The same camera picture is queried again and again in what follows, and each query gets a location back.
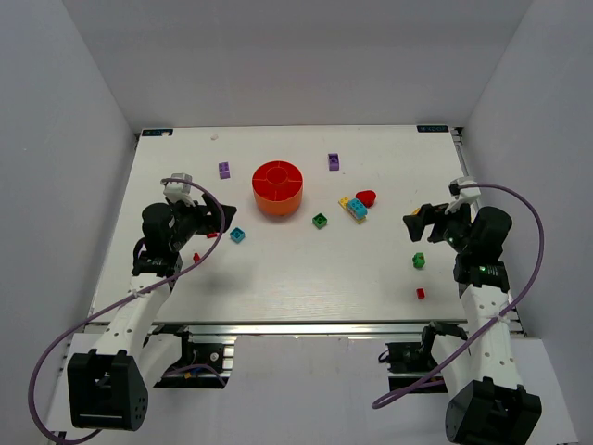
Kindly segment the yellow lego plate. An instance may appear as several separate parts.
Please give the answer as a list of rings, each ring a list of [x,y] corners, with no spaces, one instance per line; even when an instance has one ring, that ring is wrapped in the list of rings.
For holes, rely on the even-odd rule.
[[[348,201],[349,201],[350,199],[353,199],[353,198],[343,197],[343,198],[341,198],[341,199],[338,201],[338,203],[339,203],[339,205],[340,205],[340,206],[343,208],[343,210],[344,210],[344,211],[346,211],[346,212],[347,212],[347,213],[348,213],[348,214],[349,214],[349,215],[350,215],[350,216],[351,216],[351,217],[352,217],[352,218],[353,218],[353,219],[354,219],[354,220],[355,220],[357,223],[363,223],[363,222],[366,220],[366,218],[367,218],[367,215],[366,215],[366,217],[365,217],[364,219],[362,219],[362,220],[357,220],[357,219],[356,219],[356,218],[354,218],[354,217],[353,217],[353,216],[350,214],[350,212],[347,210],[347,203],[348,203]]]

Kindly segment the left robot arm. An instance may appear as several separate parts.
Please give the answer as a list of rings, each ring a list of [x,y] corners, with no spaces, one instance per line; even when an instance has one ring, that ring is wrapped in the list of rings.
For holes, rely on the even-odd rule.
[[[70,420],[90,429],[136,431],[145,419],[149,384],[182,358],[173,335],[148,337],[160,307],[183,267],[182,248],[194,235],[228,231],[236,207],[210,196],[198,203],[169,192],[142,212],[143,236],[132,254],[132,300],[119,306],[89,351],[75,353],[67,367]]]

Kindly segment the red rounded lego piece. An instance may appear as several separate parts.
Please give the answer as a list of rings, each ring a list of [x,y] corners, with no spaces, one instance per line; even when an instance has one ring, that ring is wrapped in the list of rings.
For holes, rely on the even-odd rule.
[[[373,190],[359,191],[355,198],[358,199],[367,209],[374,205],[376,193]]]

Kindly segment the small blue lego brick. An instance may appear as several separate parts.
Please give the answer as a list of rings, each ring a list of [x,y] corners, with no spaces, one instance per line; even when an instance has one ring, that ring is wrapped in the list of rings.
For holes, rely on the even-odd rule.
[[[246,237],[246,233],[240,229],[239,227],[235,227],[231,232],[230,232],[230,238],[233,240],[233,242],[235,243],[240,243],[242,242]]]

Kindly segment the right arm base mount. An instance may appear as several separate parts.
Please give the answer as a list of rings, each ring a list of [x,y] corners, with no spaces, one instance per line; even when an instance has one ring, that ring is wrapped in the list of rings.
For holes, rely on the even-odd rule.
[[[435,340],[452,337],[466,340],[467,334],[457,324],[430,322],[423,328],[420,341],[386,343],[378,362],[387,365],[389,390],[404,388],[432,371],[436,367],[432,355]]]

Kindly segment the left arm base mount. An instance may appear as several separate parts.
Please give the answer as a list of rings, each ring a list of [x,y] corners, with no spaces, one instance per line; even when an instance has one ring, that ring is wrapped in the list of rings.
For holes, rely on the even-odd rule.
[[[180,351],[172,355],[154,388],[223,389],[233,369],[234,343],[224,337],[202,336],[187,326],[159,325],[145,338],[144,347],[172,337]]]

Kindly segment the purple lego brick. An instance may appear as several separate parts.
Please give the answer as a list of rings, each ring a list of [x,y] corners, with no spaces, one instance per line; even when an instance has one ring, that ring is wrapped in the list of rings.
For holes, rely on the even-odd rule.
[[[340,169],[339,156],[337,153],[328,154],[328,170],[330,172],[337,172]]]
[[[219,176],[222,180],[231,178],[230,164],[228,162],[219,163]]]

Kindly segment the light blue lego brick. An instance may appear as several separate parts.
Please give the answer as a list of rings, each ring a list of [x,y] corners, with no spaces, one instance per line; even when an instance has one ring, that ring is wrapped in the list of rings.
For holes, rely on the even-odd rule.
[[[368,213],[366,206],[357,198],[348,201],[347,210],[357,220],[364,219]]]

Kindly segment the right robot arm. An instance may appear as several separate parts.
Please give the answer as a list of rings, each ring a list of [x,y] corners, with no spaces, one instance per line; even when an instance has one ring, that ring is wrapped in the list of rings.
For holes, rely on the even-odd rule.
[[[429,355],[448,389],[446,435],[455,444],[525,444],[542,414],[541,400],[524,388],[511,350],[509,280],[500,260],[511,217],[493,207],[472,215],[469,205],[422,205],[403,218],[410,239],[426,227],[429,242],[456,252],[453,277],[468,323],[432,322],[423,330],[420,352]]]

